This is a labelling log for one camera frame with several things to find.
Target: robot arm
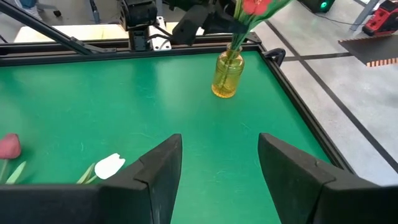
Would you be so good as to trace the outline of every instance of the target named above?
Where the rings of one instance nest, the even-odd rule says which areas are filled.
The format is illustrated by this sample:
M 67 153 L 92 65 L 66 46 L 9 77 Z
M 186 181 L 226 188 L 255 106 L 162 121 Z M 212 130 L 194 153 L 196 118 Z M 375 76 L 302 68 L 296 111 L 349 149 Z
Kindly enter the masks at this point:
M 144 30 L 156 22 L 157 8 L 153 0 L 119 0 L 121 25 L 126 31 Z M 171 39 L 177 44 L 192 45 L 199 27 L 204 34 L 220 32 L 246 33 L 248 26 L 234 19 L 234 0 L 167 0 L 186 14 L 174 28 Z

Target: tulip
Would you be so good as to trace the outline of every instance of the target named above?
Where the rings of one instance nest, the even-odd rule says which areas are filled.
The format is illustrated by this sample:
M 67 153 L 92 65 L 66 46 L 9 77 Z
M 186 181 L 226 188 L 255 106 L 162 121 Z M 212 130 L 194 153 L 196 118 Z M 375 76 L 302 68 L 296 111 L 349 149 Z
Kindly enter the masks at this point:
M 118 153 L 114 153 L 95 164 L 95 175 L 100 179 L 107 179 L 117 173 L 125 162 Z
M 21 154 L 21 143 L 17 134 L 6 134 L 6 136 L 0 140 L 0 159 L 4 159 L 2 169 L 0 171 L 0 182 L 6 171 L 6 167 L 9 159 L 15 159 Z
M 273 0 L 243 0 L 243 11 L 249 15 L 261 16 Z

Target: red device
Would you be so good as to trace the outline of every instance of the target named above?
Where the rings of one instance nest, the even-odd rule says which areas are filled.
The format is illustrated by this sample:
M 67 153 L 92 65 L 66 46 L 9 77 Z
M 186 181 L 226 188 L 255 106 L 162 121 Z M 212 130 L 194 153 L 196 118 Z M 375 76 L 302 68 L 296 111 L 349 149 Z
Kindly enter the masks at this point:
M 369 35 L 392 34 L 398 30 L 398 0 L 384 1 L 372 18 L 362 27 Z

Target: yellow glass vase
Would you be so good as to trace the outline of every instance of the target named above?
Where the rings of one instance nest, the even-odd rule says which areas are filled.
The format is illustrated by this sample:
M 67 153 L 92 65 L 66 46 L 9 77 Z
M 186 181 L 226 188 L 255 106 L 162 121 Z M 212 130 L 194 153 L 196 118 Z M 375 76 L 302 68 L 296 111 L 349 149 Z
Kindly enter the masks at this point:
M 241 51 L 242 47 L 233 50 L 228 44 L 227 50 L 217 58 L 216 72 L 211 85 L 211 90 L 216 96 L 230 98 L 235 95 L 244 67 Z

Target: black metal frame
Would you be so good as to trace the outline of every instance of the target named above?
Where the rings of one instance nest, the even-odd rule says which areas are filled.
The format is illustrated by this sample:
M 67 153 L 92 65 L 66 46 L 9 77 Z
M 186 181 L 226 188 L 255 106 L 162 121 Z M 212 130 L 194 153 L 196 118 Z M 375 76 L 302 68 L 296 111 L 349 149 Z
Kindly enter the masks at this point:
M 125 58 L 143 58 L 143 57 L 161 57 L 171 55 L 191 55 L 221 53 L 225 51 L 225 46 L 231 42 L 231 35 L 209 35 L 197 37 L 192 46 L 175 45 L 172 43 L 172 49 L 167 51 L 149 51 L 149 52 L 131 52 L 128 47 L 127 39 L 86 41 L 95 47 L 115 48 L 113 54 L 91 54 L 80 55 L 57 43 L 39 43 L 39 44 L 0 44 L 0 67 L 18 66 L 18 65 L 37 65 L 48 63 L 67 63 L 67 62 L 85 62 L 96 60 L 114 60 Z M 256 51 L 259 53 L 264 63 L 269 67 L 275 76 L 285 94 L 294 104 L 296 110 L 300 113 L 306 125 L 310 128 L 325 154 L 331 163 L 341 169 L 354 174 L 354 170 L 348 164 L 333 141 L 321 127 L 316 117 L 295 91 L 292 84 L 279 68 L 278 59 L 270 58 L 269 54 L 264 54 L 267 50 L 261 45 L 259 38 L 255 33 L 251 33 L 242 45 L 244 51 Z

